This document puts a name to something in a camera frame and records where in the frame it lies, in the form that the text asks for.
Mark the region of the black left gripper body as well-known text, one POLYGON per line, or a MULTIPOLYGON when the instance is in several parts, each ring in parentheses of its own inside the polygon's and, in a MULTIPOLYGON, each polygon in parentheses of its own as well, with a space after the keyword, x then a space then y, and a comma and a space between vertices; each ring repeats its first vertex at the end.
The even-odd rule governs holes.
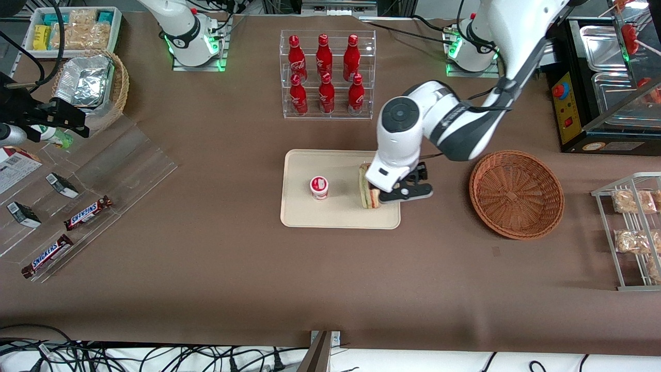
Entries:
POLYGON ((428 169, 425 162, 419 162, 415 169, 411 171, 404 179, 401 181, 401 184, 404 186, 420 186, 427 184, 428 180, 428 169))

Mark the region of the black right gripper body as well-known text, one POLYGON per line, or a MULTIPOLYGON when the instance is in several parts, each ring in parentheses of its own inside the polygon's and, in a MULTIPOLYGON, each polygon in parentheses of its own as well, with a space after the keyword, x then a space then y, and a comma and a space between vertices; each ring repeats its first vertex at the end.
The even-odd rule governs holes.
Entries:
POLYGON ((34 99, 25 88, 7 87, 14 80, 1 73, 1 140, 2 142, 40 142, 42 132, 35 125, 47 125, 46 113, 39 109, 42 102, 34 99))

